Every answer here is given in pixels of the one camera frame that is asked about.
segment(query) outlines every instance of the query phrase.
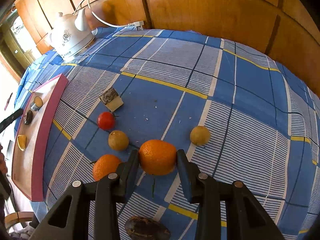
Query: flower design on kettle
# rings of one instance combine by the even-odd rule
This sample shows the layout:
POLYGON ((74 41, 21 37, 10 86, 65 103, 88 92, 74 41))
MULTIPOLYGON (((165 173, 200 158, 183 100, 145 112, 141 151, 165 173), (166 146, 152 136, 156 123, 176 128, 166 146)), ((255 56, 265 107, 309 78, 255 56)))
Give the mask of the flower design on kettle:
POLYGON ((71 34, 69 33, 69 31, 68 30, 64 30, 63 42, 66 43, 66 42, 70 41, 70 37, 71 37, 71 34))

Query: person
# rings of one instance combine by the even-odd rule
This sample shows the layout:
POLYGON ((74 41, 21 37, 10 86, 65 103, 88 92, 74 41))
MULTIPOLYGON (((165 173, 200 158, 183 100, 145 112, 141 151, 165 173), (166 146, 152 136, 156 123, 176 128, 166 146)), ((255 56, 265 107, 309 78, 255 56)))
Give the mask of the person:
MULTIPOLYGON (((2 149, 3 147, 0 144, 0 172, 6 175, 8 172, 8 168, 4 160, 4 154, 1 152, 2 149)), ((4 225, 4 205, 5 205, 4 197, 0 194, 0 223, 2 223, 3 225, 4 225)), ((30 222, 30 224, 26 228, 17 232, 12 232, 9 235, 12 240, 28 240, 38 224, 39 224, 39 221, 34 215, 32 222, 30 222)))

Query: plaid tablecloth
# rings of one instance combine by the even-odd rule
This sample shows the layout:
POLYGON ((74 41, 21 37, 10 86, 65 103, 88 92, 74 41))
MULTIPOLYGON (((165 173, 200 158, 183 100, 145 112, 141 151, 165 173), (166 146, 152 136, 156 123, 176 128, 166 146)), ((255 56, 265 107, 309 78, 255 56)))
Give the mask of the plaid tablecloth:
MULTIPOLYGON (((51 126, 44 163, 44 203, 33 203, 40 218, 77 179, 93 181, 90 161, 114 154, 125 161, 149 139, 184 149, 202 172, 223 182, 242 180, 286 239, 302 239, 320 209, 319 98, 285 66, 233 41, 194 32, 99 28, 95 45, 63 64, 53 50, 36 60, 21 80, 15 106, 57 74, 69 83, 51 126), (107 108, 98 96, 110 86, 124 105, 115 130, 130 145, 108 146, 109 132, 97 127, 107 108), (190 143, 193 127, 205 125, 211 140, 190 143)), ((171 239, 194 239, 198 205, 187 203, 177 170, 156 178, 139 169, 128 203, 117 205, 124 223, 151 217, 169 228, 171 239)), ((89 238, 93 237, 94 202, 89 238)), ((221 202, 222 239, 226 239, 221 202)))

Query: red tomato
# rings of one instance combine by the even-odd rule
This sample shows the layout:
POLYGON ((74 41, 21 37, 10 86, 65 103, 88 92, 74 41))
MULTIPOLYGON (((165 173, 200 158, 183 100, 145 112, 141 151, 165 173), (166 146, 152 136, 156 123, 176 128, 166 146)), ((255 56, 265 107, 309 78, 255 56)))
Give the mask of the red tomato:
POLYGON ((116 120, 110 112, 103 112, 98 117, 98 126, 103 130, 114 128, 116 120))

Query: silver rivet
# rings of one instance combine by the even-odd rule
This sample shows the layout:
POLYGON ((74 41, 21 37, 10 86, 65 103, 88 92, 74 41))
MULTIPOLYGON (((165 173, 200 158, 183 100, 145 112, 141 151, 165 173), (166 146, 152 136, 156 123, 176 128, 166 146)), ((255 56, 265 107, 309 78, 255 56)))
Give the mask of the silver rivet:
POLYGON ((241 188, 243 187, 243 183, 239 180, 235 181, 235 186, 238 187, 238 188, 241 188))
POLYGON ((72 185, 73 185, 74 187, 79 187, 79 186, 81 185, 81 181, 75 180, 75 181, 72 183, 72 185))
POLYGON ((116 179, 118 177, 118 174, 116 174, 116 173, 110 173, 109 175, 108 175, 108 178, 109 179, 116 179))
POLYGON ((199 179, 207 179, 208 175, 205 173, 199 173, 198 177, 199 179))

